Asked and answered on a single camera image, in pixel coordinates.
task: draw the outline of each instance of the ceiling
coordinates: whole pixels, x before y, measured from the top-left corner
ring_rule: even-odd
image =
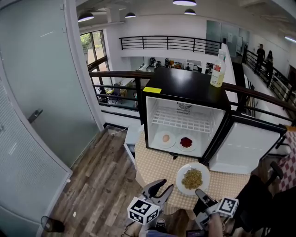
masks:
[[[223,0],[235,5],[269,22],[277,29],[277,34],[296,38],[296,11],[295,15],[289,9],[296,9],[295,0]],[[149,0],[76,0],[77,11],[97,11],[102,8],[129,9],[133,4],[149,4]]]

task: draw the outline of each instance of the plastic bottle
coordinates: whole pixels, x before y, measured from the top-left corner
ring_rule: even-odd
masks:
[[[214,63],[213,72],[210,80],[210,84],[215,87],[220,87],[223,83],[226,64],[226,53],[223,50],[219,50],[218,59]]]

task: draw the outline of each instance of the human hand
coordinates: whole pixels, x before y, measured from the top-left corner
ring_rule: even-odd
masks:
[[[223,237],[222,222],[218,213],[214,213],[210,217],[209,237]]]

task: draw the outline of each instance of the red food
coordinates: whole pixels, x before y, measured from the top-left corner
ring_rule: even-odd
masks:
[[[184,137],[181,139],[180,141],[180,144],[185,147],[185,148],[188,148],[188,147],[191,147],[192,145],[192,140],[187,138],[187,137]]]

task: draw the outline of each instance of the food on plate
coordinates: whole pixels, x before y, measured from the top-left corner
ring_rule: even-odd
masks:
[[[164,143],[166,143],[168,140],[170,140],[170,136],[169,135],[164,135],[163,138],[162,138],[162,141]]]
[[[184,137],[184,138],[181,139],[180,144],[183,147],[188,148],[188,147],[191,147],[192,140],[190,138]]]
[[[199,186],[203,184],[202,172],[200,172],[195,168],[188,170],[184,174],[184,178],[182,179],[182,184],[187,189],[197,189]]]

